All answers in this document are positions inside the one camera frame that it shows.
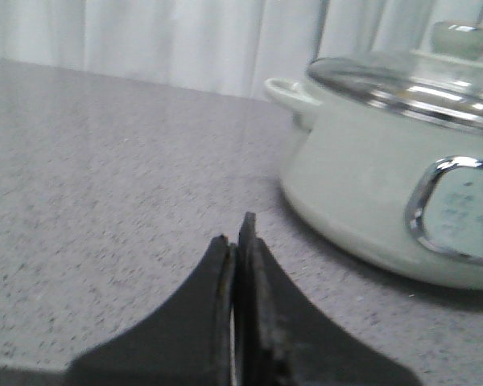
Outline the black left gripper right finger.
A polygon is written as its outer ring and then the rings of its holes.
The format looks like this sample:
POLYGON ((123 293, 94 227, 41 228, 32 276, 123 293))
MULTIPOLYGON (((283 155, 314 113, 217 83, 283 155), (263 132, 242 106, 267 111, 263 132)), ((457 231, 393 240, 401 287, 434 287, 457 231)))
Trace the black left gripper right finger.
POLYGON ((235 359, 240 385, 421 383, 310 302, 257 236, 252 212, 237 244, 235 359))

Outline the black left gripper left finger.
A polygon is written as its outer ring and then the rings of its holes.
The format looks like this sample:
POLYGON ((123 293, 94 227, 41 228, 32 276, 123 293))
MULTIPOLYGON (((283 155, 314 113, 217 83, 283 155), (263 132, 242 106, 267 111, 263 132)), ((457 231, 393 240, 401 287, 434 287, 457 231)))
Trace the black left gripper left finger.
POLYGON ((67 385, 229 385, 236 251, 211 239, 184 283, 157 310, 75 358, 67 385))

